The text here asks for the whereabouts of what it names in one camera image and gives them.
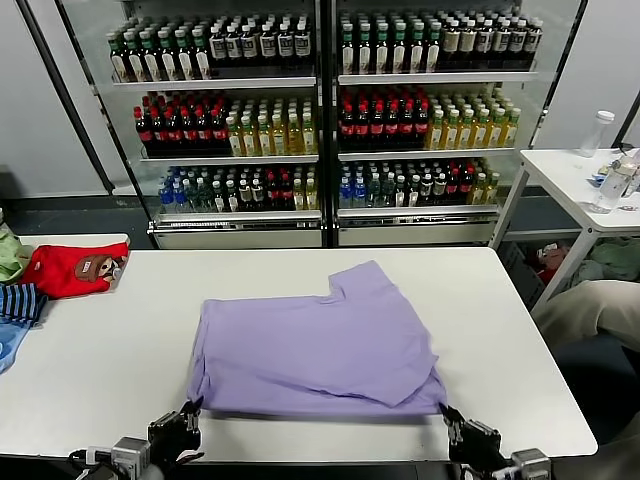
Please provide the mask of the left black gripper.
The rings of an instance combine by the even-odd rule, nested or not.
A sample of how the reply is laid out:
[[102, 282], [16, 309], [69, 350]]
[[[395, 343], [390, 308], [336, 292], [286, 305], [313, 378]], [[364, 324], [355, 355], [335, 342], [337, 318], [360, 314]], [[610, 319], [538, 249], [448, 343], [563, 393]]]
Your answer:
[[185, 402], [180, 412], [169, 412], [150, 423], [148, 441], [152, 463], [175, 463], [183, 452], [199, 449], [200, 407], [200, 402]]

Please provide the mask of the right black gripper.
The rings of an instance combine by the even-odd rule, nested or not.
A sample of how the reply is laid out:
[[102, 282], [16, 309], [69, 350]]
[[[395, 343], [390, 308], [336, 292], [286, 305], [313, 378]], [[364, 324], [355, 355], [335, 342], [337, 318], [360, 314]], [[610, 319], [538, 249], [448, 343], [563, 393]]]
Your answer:
[[447, 426], [449, 459], [458, 463], [500, 463], [501, 435], [497, 429], [476, 420], [465, 420], [454, 407], [440, 404]]

